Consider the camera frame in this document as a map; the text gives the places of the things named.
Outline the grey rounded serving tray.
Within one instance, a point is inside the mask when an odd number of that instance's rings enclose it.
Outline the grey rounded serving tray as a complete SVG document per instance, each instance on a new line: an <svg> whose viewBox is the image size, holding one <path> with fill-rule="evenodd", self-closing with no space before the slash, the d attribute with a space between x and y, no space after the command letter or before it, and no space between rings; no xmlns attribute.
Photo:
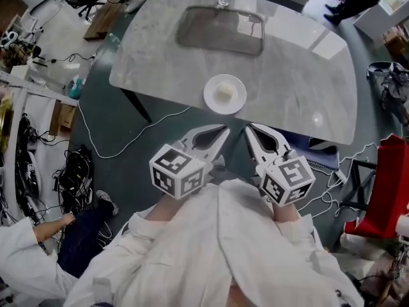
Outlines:
<svg viewBox="0 0 409 307"><path fill-rule="evenodd" d="M259 56L264 49L265 24L257 14L212 6L189 6L176 31L178 44L209 51Z"/></svg>

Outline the dark upholstered chair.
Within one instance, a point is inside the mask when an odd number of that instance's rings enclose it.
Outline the dark upholstered chair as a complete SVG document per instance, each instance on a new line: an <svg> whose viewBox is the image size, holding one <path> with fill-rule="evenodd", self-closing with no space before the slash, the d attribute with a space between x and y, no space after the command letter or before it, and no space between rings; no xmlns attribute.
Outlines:
<svg viewBox="0 0 409 307"><path fill-rule="evenodd" d="M305 156L310 164L331 171L339 170L339 150L329 141L310 138Z"/></svg>

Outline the pale yellow food block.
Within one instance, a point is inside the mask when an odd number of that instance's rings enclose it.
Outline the pale yellow food block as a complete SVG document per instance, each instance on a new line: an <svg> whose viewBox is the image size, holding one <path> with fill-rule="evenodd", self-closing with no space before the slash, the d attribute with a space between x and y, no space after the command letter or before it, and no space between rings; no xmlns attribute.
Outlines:
<svg viewBox="0 0 409 307"><path fill-rule="evenodd" d="M227 81L222 81L215 86L213 96L220 103L228 103L236 94L236 87Z"/></svg>

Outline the stack of wooden planks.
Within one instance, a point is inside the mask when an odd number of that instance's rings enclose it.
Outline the stack of wooden planks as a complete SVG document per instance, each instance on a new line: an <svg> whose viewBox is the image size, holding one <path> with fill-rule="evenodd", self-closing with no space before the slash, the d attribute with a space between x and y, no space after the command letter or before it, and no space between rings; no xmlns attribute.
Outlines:
<svg viewBox="0 0 409 307"><path fill-rule="evenodd" d="M87 42L103 40L120 16L122 10L123 7L121 4L104 4L103 7L97 11L83 39Z"/></svg>

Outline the person's white coat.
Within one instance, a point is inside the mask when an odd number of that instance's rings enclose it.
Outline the person's white coat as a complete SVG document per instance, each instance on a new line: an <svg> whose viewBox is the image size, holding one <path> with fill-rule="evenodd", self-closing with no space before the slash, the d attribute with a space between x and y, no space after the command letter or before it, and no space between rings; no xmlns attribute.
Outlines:
<svg viewBox="0 0 409 307"><path fill-rule="evenodd" d="M207 184L168 222L146 220L152 208L92 259L64 307L364 307L312 217L276 223L239 179Z"/></svg>

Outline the person's right forearm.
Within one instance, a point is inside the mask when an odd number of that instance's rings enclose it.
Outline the person's right forearm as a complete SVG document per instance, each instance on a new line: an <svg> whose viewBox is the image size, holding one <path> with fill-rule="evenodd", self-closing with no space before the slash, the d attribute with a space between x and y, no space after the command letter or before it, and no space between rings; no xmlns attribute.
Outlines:
<svg viewBox="0 0 409 307"><path fill-rule="evenodd" d="M276 223L295 222L301 218L296 206L293 203L279 206L276 203L272 203L273 208L273 220Z"/></svg>

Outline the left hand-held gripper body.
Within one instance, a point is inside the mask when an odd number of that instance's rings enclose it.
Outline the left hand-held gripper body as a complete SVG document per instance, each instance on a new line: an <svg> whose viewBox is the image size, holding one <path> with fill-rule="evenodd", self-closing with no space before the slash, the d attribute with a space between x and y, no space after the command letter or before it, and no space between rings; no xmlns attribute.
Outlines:
<svg viewBox="0 0 409 307"><path fill-rule="evenodd" d="M177 200L196 192L204 186L212 152L191 140L165 144L149 161L152 184Z"/></svg>

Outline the teal plastic bag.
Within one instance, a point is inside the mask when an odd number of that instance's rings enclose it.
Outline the teal plastic bag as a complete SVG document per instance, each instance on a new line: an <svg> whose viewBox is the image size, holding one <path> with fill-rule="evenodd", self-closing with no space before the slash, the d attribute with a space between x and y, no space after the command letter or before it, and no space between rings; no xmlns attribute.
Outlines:
<svg viewBox="0 0 409 307"><path fill-rule="evenodd" d="M83 87L84 87L84 79L75 77L69 82L68 89L67 89L68 97L74 100L79 100L82 94Z"/></svg>

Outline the black table leg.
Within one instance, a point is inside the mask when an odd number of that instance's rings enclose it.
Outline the black table leg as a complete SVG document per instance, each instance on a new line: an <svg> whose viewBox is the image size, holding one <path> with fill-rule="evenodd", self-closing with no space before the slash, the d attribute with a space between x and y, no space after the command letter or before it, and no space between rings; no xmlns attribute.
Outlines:
<svg viewBox="0 0 409 307"><path fill-rule="evenodd" d="M125 90L121 88L121 92L126 96L129 102L135 107L138 113L148 122L151 123L150 115L138 99L137 95L133 91Z"/></svg>

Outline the white round plate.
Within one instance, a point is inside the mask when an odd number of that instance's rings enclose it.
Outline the white round plate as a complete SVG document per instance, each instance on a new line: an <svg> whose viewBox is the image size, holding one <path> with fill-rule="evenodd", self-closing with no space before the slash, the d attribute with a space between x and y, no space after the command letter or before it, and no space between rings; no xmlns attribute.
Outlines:
<svg viewBox="0 0 409 307"><path fill-rule="evenodd" d="M227 81L236 87L235 96L228 103L220 103L213 96L215 86L222 81ZM213 76L204 86L203 97L205 104L213 112L223 115L231 115L239 112L246 103L247 91L246 88L237 77L229 74L219 74Z"/></svg>

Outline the person's left forearm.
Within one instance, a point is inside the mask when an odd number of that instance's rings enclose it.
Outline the person's left forearm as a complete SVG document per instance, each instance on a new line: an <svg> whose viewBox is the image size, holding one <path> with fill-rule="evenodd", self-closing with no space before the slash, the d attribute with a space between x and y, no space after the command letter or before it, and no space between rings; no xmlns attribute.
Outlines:
<svg viewBox="0 0 409 307"><path fill-rule="evenodd" d="M185 198L177 200L167 194L164 194L160 201L147 214L145 219L148 221L168 222L179 211L185 201Z"/></svg>

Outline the white metal shelf rack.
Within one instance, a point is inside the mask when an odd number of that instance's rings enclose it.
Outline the white metal shelf rack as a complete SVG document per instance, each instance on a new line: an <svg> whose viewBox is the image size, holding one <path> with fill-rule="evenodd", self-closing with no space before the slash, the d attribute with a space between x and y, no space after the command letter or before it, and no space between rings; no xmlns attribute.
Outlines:
<svg viewBox="0 0 409 307"><path fill-rule="evenodd" d="M48 97L48 98L54 98L66 105L70 106L77 106L78 101L74 100L72 98L69 98L65 95L62 95L60 93L57 93L55 91L52 91L48 88L41 87L39 85L36 85L34 83L28 82L26 80L20 79L18 77L15 77L9 73L3 72L0 70L0 84L5 84L10 88L16 88L16 89L25 89L28 92L43 96L43 97Z"/></svg>

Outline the pile of black devices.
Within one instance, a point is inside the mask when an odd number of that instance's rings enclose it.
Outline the pile of black devices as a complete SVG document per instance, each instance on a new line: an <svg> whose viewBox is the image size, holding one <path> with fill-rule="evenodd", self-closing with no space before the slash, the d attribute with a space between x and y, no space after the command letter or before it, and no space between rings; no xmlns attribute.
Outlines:
<svg viewBox="0 0 409 307"><path fill-rule="evenodd" d="M46 170L46 158L52 149L63 148L67 139L38 132L27 113L23 113L17 131L15 152L15 193L23 216L34 224L46 220L54 209L78 214L92 203L94 164L91 152L84 146L64 149L63 164Z"/></svg>

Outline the brown cardboard box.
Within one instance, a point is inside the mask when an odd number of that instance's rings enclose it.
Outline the brown cardboard box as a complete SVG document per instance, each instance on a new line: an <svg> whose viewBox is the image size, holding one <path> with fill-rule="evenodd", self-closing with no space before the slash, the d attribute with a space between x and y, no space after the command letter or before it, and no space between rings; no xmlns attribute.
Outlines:
<svg viewBox="0 0 409 307"><path fill-rule="evenodd" d="M50 121L49 135L68 139L72 131L76 107L56 102Z"/></svg>

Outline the red cloth covered stand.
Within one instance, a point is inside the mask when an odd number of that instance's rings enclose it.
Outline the red cloth covered stand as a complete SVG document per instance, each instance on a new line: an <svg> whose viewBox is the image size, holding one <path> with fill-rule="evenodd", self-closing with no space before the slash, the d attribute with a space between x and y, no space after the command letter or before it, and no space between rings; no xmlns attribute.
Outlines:
<svg viewBox="0 0 409 307"><path fill-rule="evenodd" d="M409 143L392 134L381 140L373 190L361 220L344 224L344 233L374 239L397 237L398 219L409 210Z"/></svg>

